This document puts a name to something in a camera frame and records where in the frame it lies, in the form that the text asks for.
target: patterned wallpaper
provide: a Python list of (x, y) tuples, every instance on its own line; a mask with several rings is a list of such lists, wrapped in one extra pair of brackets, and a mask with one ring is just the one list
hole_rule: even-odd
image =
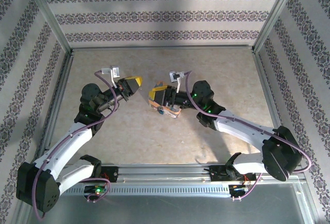
[(253, 45), (275, 0), (47, 0), (72, 47)]
[(330, 223), (330, 0), (288, 0), (259, 57), (280, 121), (313, 165), (306, 173), (320, 223)]
[(34, 0), (0, 6), (0, 223), (10, 223), (17, 169), (42, 139), (64, 50)]

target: beige floor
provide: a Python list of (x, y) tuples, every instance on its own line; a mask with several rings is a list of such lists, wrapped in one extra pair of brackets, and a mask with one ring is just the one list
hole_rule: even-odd
[(218, 104), (253, 122), (272, 126), (249, 49), (77, 51), (52, 144), (72, 124), (84, 85), (94, 82), (106, 90), (93, 73), (109, 65), (119, 65), (121, 77), (142, 76), (142, 88), (128, 102), (121, 101), (119, 110), (70, 163), (84, 154), (103, 163), (128, 164), (226, 162), (235, 152), (257, 152), (233, 136), (203, 127), (194, 110), (184, 110), (178, 119), (154, 111), (147, 104), (148, 92), (157, 81), (170, 83), (172, 70), (193, 70), (190, 87), (197, 80), (207, 80)]

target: striped wall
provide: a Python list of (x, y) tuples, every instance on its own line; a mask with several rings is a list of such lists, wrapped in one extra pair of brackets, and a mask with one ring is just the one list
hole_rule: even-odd
[(47, 0), (70, 45), (253, 45), (276, 0)]
[(280, 121), (313, 165), (320, 223), (330, 223), (330, 0), (288, 0), (259, 52)]
[(10, 223), (17, 169), (49, 119), (64, 51), (34, 0), (0, 0), (0, 223)]

